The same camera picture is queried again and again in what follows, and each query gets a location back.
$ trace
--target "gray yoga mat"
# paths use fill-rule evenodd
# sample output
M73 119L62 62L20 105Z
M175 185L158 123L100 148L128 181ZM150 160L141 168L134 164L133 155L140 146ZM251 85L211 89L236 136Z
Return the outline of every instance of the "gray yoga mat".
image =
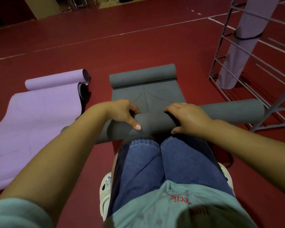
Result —
M164 113L174 102L186 102L177 82L174 64L110 75L112 101L129 99L142 112L135 116L142 129L137 131L125 122L108 121L96 144L167 132L178 122ZM263 104L257 99L201 105L212 118L232 124L255 123L264 115Z

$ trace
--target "unrolled purple mat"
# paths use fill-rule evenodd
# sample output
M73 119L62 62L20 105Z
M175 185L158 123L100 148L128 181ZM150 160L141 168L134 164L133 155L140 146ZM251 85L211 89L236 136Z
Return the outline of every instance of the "unrolled purple mat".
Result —
M0 190L85 107L85 69L26 80L28 92L12 96L0 122Z

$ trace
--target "thigh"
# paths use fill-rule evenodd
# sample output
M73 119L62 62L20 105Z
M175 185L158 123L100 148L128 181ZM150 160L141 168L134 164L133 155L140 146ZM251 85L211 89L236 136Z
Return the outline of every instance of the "thigh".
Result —
M116 160L108 216L130 200L159 189L164 181L157 142L140 138L124 144Z
M200 184L233 195L207 142L184 134L161 144L166 180L178 184Z

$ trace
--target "wire rack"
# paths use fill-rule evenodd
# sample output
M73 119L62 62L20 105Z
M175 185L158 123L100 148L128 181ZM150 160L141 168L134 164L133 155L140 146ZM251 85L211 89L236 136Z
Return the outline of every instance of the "wire rack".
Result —
M279 76L282 76L283 78L285 78L285 74L283 72L281 72L280 70L274 68L272 65L266 63L265 61L263 61L261 58L259 58L258 56L246 51L244 48L242 48L241 46L237 45L236 43L234 43L232 40L230 40L229 38L234 35L234 33L230 33L230 34L225 34L226 32L226 29L229 28L229 29L232 29L232 30L236 30L235 28L232 28L230 26L228 26L228 22L229 22L229 19L230 19L230 16L232 14L233 11L241 11L241 12L244 12L246 14L249 14L249 15L252 15L252 16L255 16L255 17L258 17L258 18L261 18L261 19L265 19L265 20L268 20L268 21L272 21L272 22L276 22L276 23L279 23L279 24L282 24L282 25L285 25L285 22L283 21L280 21L278 19L274 19L274 18L266 18L264 16L260 16L258 14L255 14L255 13L251 13L251 12L247 12L245 11L243 8L241 8L241 6L244 6L245 3L242 3L240 5L235 5L235 2L236 0L232 0L231 2L231 5L230 5L230 9L229 9L229 12L228 12L228 15L227 15L227 18L226 18L226 21L225 21L225 24L223 26L223 31L222 31L222 35L221 35L221 39L220 39L220 42L219 42L219 45L218 45L218 48L217 48L217 51L216 51L216 54L215 54L215 57L214 57L214 61L213 61L213 64L212 64L212 67L211 67L211 71L210 71L210 74L209 74L209 80L217 87L217 89L220 91L220 93L228 100L228 101L231 101L231 99L228 97L228 95L216 84L216 81L215 81L215 77L218 76L218 74L213 74L213 69L214 69L214 66L215 64L220 64L233 78L235 78L238 83L240 83L247 91L249 91L255 98L259 99L265 109L266 109L266 112L265 112L265 115L264 117L261 119L261 121L259 121L258 123L252 125L252 124L248 124L249 128L250 128L250 131L251 132L254 132L254 131L257 131L257 130L265 130L265 129L270 129L270 128L279 128L279 127L282 127L282 128L285 128L285 117L280 113L281 111L285 111L285 107L281 107L280 105L285 101L285 92L272 104L270 105L264 97L262 97L258 91L256 91L255 89L253 89L251 86L249 86L247 84L247 82L245 82L242 78L237 78L230 70L228 70L228 68L226 68L222 63L221 63L221 59L225 58L226 56L222 56L222 57L218 57L218 53L219 53L219 50L220 50L220 47L222 45L222 42L223 40L226 40L228 42L230 42L231 44L233 44L234 46L236 46L237 48L239 48L240 50L242 50L243 52L245 52L246 54L250 55L251 57L253 57L254 59L256 59L259 63L263 64L264 66L268 67L269 69L273 70L276 74L278 75L274 75L272 74L270 71L268 71L267 69L263 68L262 66L260 66L259 64L256 64L256 66L258 66L260 69L262 69L265 73L267 73L268 75L272 76L275 80L279 81L280 83L282 83L283 85L285 85L285 82L282 81ZM280 5L285 5L285 2L280 2L279 3ZM272 46L271 44L269 43L266 43L262 40L259 40L258 42L260 43L263 43L273 49L278 49L280 52L284 53L285 54L285 50L281 49L281 48L277 48L275 46ZM281 122L282 123L279 123L279 124L272 124L272 125L266 125L266 126L263 126L262 124L264 123L264 121L272 114L275 114L277 117L280 118Z

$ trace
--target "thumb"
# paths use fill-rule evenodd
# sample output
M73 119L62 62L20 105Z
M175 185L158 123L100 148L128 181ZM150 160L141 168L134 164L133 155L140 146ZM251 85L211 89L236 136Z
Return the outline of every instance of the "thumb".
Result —
M126 123L128 123L130 126L132 126L136 130L141 130L141 125L131 116L129 115Z
M175 127L175 128L171 131L171 134L176 134L176 133L182 133L181 126Z

